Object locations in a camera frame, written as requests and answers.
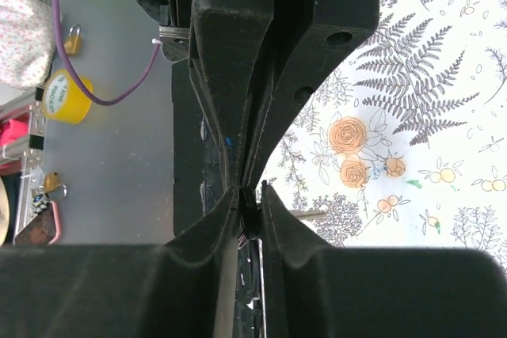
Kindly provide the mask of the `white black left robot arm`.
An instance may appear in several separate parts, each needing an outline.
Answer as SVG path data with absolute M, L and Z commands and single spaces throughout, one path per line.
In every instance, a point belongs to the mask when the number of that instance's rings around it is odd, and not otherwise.
M 379 23 L 379 0 L 136 0 L 172 64 L 178 188 L 254 188 L 310 96 Z

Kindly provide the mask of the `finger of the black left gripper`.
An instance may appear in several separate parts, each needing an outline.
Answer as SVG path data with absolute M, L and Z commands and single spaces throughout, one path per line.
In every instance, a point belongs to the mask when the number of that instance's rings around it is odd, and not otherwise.
M 224 188 L 241 181 L 250 80 L 273 16 L 273 0 L 192 0 L 191 82 L 216 144 Z
M 254 188 L 275 146 L 310 95 L 379 21 L 379 0 L 242 0 L 250 25 L 243 59 L 241 185 Z

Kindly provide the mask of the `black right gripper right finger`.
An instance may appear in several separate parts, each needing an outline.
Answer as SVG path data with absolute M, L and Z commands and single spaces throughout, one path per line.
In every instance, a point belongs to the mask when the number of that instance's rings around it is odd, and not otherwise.
M 337 248 L 261 196 L 269 337 L 503 337 L 506 280 L 472 249 Z

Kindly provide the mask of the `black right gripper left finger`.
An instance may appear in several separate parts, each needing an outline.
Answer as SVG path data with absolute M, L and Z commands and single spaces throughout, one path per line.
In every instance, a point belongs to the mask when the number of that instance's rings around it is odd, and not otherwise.
M 238 189 L 164 245 L 1 251 L 4 337 L 230 337 Z

